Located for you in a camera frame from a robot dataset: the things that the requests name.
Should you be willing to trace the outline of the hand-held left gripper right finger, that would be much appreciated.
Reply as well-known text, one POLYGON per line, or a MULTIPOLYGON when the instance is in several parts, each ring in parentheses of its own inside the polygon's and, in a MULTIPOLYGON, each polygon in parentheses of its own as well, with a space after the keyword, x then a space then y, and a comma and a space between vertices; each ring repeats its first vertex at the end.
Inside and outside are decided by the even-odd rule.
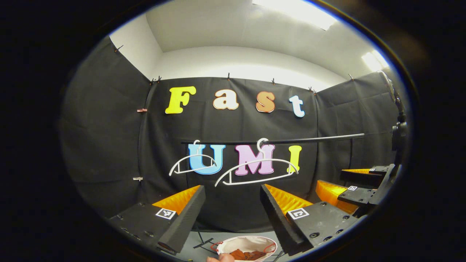
POLYGON ((318 249, 359 224, 359 218, 326 201, 282 211, 273 187, 261 185, 260 199, 285 254, 318 249))

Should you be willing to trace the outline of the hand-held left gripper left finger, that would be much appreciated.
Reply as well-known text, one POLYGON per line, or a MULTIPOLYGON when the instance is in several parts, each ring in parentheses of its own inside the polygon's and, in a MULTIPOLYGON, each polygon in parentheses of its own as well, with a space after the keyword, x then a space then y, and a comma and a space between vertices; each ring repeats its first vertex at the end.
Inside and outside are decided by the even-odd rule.
POLYGON ((109 223, 150 251, 176 255, 182 248, 205 202, 205 187, 197 185, 156 203, 137 203, 111 217, 109 223))

